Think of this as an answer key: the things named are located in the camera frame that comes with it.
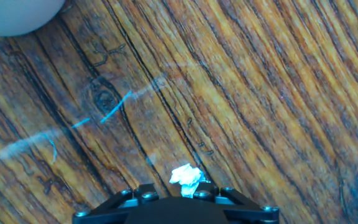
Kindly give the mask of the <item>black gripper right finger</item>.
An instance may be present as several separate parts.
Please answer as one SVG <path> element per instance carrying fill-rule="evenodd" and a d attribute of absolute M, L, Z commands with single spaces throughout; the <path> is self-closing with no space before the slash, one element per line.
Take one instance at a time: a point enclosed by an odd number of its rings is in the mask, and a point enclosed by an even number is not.
<path fill-rule="evenodd" d="M 279 224 L 279 208 L 263 207 L 231 187 L 217 187 L 201 182 L 194 199 L 209 202 L 222 212 L 228 222 Z"/>

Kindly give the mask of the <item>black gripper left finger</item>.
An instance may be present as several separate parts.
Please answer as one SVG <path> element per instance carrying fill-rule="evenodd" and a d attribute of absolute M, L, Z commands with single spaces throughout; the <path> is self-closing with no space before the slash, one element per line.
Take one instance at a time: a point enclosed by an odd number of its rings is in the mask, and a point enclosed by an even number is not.
<path fill-rule="evenodd" d="M 124 223 L 136 207 L 159 199 L 154 184 L 142 184 L 136 189 L 117 192 L 96 208 L 75 212 L 72 224 Z"/>

